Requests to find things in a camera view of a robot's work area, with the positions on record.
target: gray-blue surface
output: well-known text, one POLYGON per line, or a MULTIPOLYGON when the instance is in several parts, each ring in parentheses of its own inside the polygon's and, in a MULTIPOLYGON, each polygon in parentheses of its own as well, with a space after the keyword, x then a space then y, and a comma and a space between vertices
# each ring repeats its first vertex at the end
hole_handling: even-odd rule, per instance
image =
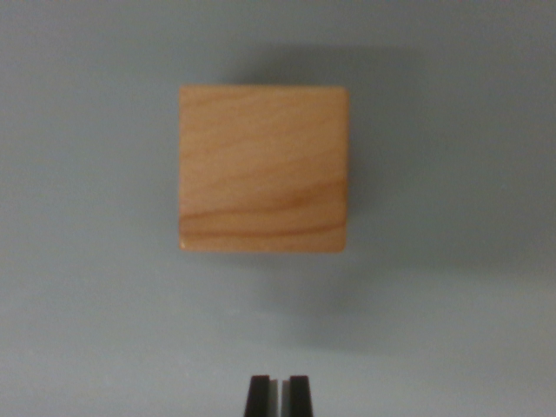
POLYGON ((2 2, 0 414, 556 415, 556 3, 2 2), (341 255, 177 247, 181 83, 352 93, 341 255))

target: wooden block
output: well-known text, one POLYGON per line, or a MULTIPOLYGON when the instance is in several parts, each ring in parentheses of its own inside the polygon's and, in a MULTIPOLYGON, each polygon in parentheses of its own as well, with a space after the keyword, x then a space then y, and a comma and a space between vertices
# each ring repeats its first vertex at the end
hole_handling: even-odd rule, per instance
POLYGON ((343 250, 345 89, 188 85, 179 104, 182 249, 343 250))

